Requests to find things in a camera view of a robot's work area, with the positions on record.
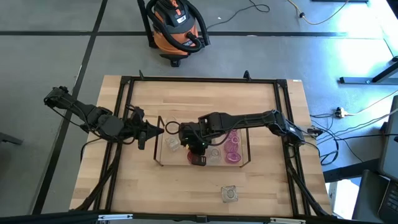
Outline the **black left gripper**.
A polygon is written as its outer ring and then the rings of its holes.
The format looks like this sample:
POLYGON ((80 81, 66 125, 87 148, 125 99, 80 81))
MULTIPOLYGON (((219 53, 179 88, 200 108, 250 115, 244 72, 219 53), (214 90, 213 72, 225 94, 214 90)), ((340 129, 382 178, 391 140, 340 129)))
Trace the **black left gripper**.
MULTIPOLYGON (((136 138, 144 126, 144 110, 140 107, 126 107, 127 119, 125 122, 124 139, 136 138)), ((145 122, 146 141, 164 133, 164 129, 145 122)))

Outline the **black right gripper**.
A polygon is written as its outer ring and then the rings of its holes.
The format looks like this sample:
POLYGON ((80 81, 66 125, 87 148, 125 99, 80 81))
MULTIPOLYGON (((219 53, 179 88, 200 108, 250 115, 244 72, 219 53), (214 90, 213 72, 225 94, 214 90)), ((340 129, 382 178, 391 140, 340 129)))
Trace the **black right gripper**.
POLYGON ((219 146, 223 142, 213 143, 212 140, 223 135, 221 115, 210 113, 199 117, 198 122, 180 124, 180 142, 187 146, 192 154, 204 154, 208 146, 219 146))

